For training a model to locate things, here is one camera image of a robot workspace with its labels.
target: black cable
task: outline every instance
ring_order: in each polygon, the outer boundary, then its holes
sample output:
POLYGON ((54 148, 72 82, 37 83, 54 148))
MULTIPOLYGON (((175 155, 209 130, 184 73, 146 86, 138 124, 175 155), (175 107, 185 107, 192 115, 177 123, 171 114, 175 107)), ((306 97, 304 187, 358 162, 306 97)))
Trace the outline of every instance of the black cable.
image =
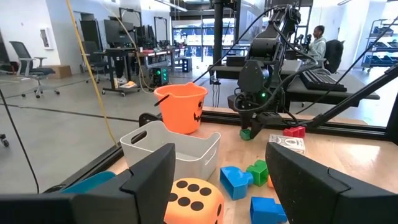
POLYGON ((212 107, 214 107, 214 94, 215 94, 215 91, 214 91, 214 84, 213 84, 213 104, 212 104, 212 107))
POLYGON ((310 105, 308 105, 306 108, 304 108, 304 109, 302 109, 302 110, 300 110, 299 112, 297 112, 296 114, 300 114, 300 113, 303 113, 304 111, 306 111, 306 110, 308 110, 310 107, 312 107, 315 103, 319 103, 321 100, 323 100, 334 88, 335 88, 335 86, 337 86, 341 81, 342 81, 342 79, 348 74, 348 72, 349 71, 351 71, 351 69, 353 69, 353 67, 359 62, 359 60, 361 60, 361 58, 362 57, 364 57, 365 56, 365 54, 368 52, 368 51, 370 51, 373 47, 374 47, 374 45, 386 34, 386 32, 389 30, 389 28, 390 27, 392 27, 392 25, 394 25, 394 23, 396 22, 396 20, 398 20, 398 17, 396 17, 395 19, 394 19, 394 21, 392 21, 392 23, 388 26, 388 29, 385 29, 380 35, 379 35, 379 37, 377 37, 377 39, 355 60, 355 62, 348 68, 348 70, 344 73, 344 75, 343 76, 341 76, 340 78, 339 78, 339 80, 337 80, 337 82, 332 86, 332 87, 330 87, 330 89, 324 94, 324 95, 322 95, 321 97, 319 97, 317 100, 315 100, 313 103, 311 103, 310 105))
POLYGON ((260 16, 258 16, 250 25, 249 27, 243 32, 243 34, 235 41, 235 43, 231 46, 231 48, 224 54, 224 56, 222 56, 218 61, 216 61, 212 66, 210 66, 210 68, 208 68, 207 71, 205 71, 203 74, 201 74, 198 78, 196 78, 193 83, 197 82, 199 79, 201 79, 203 76, 205 76, 212 68, 214 68, 218 62, 222 61, 227 55, 228 53, 233 49, 233 47, 235 47, 236 44, 239 43, 239 41, 243 38, 243 36, 249 31, 249 29, 257 22, 257 20, 259 20, 260 18, 262 18, 265 14, 267 14, 269 11, 275 9, 275 7, 272 7, 266 11, 264 11, 260 16))
POLYGON ((235 98, 235 101, 234 101, 234 107, 235 107, 235 110, 236 110, 237 112, 240 112, 240 113, 244 113, 244 112, 255 112, 255 111, 259 111, 259 110, 263 110, 264 108, 267 108, 267 107, 272 103, 272 101, 274 100, 274 98, 276 97, 276 95, 278 94, 278 91, 285 85, 285 83, 289 82, 290 79, 294 78, 296 75, 301 74, 302 72, 307 71, 307 70, 310 70, 310 69, 312 69, 312 68, 315 68, 315 67, 318 65, 318 62, 317 62, 313 57, 311 57, 311 56, 309 56, 308 54, 305 54, 305 53, 303 53, 303 52, 301 52, 301 51, 299 51, 299 50, 297 50, 297 49, 294 49, 294 46, 289 42, 289 40, 287 40, 286 36, 279 30, 279 28, 275 25, 275 23, 273 24, 273 26, 274 26, 275 30, 278 32, 278 34, 283 38, 283 40, 286 42, 286 44, 287 44, 289 47, 291 47, 291 48, 292 48, 294 51, 296 51, 298 54, 301 54, 301 55, 303 55, 304 57, 308 57, 309 59, 313 60, 315 63, 314 63, 314 64, 311 64, 311 65, 309 65, 309 66, 303 67, 303 69, 299 70, 298 72, 296 72, 296 73, 294 73, 294 74, 291 74, 291 75, 289 75, 288 77, 286 77, 286 78, 276 87, 276 89, 274 90, 273 94, 271 94, 271 97, 267 100, 267 102, 264 103, 262 106, 260 106, 260 107, 258 107, 258 108, 247 109, 247 110, 239 109, 239 108, 236 106, 236 99, 237 99, 240 95, 243 95, 242 93, 240 93, 240 94, 235 98))
POLYGON ((220 105, 220 85, 218 85, 217 87, 218 87, 217 107, 219 107, 219 105, 220 105))
POLYGON ((300 50, 297 50, 297 49, 293 46, 293 44, 290 43, 290 41, 287 39, 287 37, 279 30, 279 28, 276 26, 275 22, 273 23, 273 26, 274 26, 274 29, 276 30, 276 32, 278 32, 278 34, 282 37, 282 39, 286 42, 286 44, 287 44, 291 49, 293 49, 296 53, 298 53, 298 54, 300 54, 300 55, 303 55, 304 57, 313 60, 313 61, 314 61, 314 64, 315 64, 315 65, 318 65, 318 61, 315 60, 315 58, 311 57, 309 54, 306 54, 306 53, 304 53, 304 52, 302 52, 302 51, 300 51, 300 50))
POLYGON ((12 127, 14 128, 15 134, 17 135, 19 144, 21 145, 21 148, 22 148, 22 150, 24 151, 25 158, 26 158, 26 161, 27 161, 27 163, 28 163, 28 165, 29 165, 30 171, 32 172, 33 178, 35 179, 36 192, 39 194, 39 193, 40 193, 39 182, 37 181, 36 174, 35 174, 35 172, 34 172, 34 170, 33 170, 32 164, 30 163, 29 157, 27 156, 27 153, 26 153, 24 144, 22 143, 21 137, 19 136, 17 127, 16 127, 15 124, 14 124, 14 120, 12 119, 12 116, 11 116, 10 110, 9 110, 9 108, 8 108, 6 99, 5 99, 5 97, 4 97, 4 95, 3 95, 2 91, 1 91, 1 89, 0 89, 0 95, 1 95, 1 99, 2 99, 2 102, 3 102, 3 104, 4 104, 4 107, 6 108, 8 118, 10 119, 11 124, 12 124, 12 127))

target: black dot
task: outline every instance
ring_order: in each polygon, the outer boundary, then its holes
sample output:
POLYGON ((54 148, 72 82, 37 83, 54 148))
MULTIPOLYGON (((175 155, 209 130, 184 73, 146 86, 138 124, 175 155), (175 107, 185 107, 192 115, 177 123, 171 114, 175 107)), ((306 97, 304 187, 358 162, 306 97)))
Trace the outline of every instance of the black dot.
POLYGON ((211 194, 211 189, 208 187, 204 187, 204 188, 200 189, 200 194, 203 196, 207 196, 207 195, 211 194))
POLYGON ((192 210, 194 210, 194 211, 200 211, 200 210, 203 209, 203 203, 201 203, 201 202, 193 202, 193 203, 191 204, 191 208, 192 208, 192 210))
POLYGON ((220 213, 221 213, 221 204, 218 206, 218 209, 217 209, 217 216, 219 216, 220 213))
POLYGON ((175 193, 171 193, 169 196, 169 202, 174 202, 178 196, 175 193))
POLYGON ((188 190, 191 192, 197 192, 199 190, 199 185, 197 184, 190 184, 188 186, 188 190))
POLYGON ((182 198, 180 198, 179 200, 178 200, 178 204, 180 205, 180 206, 187 206, 187 205, 189 205, 191 203, 191 200, 189 200, 189 198, 187 198, 187 197, 182 197, 182 198))
POLYGON ((178 188, 184 188, 188 185, 187 181, 181 180, 177 183, 178 188))

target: bin handle hole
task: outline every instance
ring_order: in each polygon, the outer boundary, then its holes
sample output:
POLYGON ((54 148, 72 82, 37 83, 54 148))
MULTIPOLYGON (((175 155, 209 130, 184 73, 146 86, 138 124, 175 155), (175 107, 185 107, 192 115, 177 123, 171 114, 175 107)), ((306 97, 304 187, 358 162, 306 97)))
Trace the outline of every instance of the bin handle hole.
POLYGON ((147 131, 141 131, 140 133, 136 134, 134 137, 131 138, 131 144, 135 144, 141 140, 143 140, 147 136, 147 131))

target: metal cart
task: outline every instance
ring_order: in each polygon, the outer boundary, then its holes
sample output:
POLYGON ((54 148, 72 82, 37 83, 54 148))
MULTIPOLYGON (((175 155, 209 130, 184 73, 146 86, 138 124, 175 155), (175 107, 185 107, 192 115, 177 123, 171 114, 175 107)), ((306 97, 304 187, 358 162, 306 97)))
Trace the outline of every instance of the metal cart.
MULTIPOLYGON (((387 19, 373 21, 366 43, 367 48, 377 39, 380 33, 388 28, 391 22, 387 19)), ((391 67, 398 62, 398 29, 395 27, 398 27, 398 22, 366 53, 362 59, 362 71, 368 68, 368 72, 370 72, 373 67, 391 67)))

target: cardboard box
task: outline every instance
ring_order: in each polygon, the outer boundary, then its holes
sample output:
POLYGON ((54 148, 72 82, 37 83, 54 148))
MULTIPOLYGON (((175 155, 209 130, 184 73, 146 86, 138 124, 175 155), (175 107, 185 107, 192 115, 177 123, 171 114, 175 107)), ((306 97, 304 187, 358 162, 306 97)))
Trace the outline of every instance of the cardboard box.
POLYGON ((55 74, 49 75, 50 79, 62 79, 72 76, 72 71, 70 70, 69 65, 47 65, 43 67, 52 68, 55 71, 55 74))

